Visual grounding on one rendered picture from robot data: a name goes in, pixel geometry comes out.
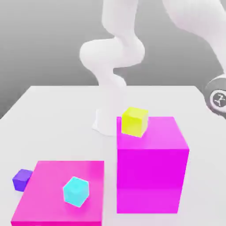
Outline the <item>small cyan cube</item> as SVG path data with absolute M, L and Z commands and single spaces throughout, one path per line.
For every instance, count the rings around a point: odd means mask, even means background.
M 76 207 L 81 207 L 89 197 L 89 182 L 72 177 L 63 187 L 64 201 Z

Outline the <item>large magenta box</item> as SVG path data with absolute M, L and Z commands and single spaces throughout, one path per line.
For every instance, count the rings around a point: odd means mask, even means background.
M 174 117 L 150 117 L 144 135 L 121 132 L 117 118 L 117 213 L 176 214 L 189 147 Z

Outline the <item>small purple cube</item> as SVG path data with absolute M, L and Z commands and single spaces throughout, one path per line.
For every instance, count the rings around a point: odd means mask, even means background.
M 18 173 L 12 179 L 16 191 L 23 192 L 25 190 L 32 173 L 32 170 L 27 169 L 20 169 L 18 171 Z

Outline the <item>large pink box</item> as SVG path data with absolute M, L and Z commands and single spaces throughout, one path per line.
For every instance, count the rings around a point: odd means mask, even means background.
M 81 207 L 64 201 L 72 177 L 89 182 Z M 102 226 L 104 161 L 38 161 L 11 219 L 12 226 Z

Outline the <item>small yellow cube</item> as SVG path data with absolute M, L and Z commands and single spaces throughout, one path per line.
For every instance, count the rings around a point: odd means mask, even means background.
M 148 126 L 148 110 L 128 107 L 122 114 L 121 132 L 123 134 L 142 137 Z

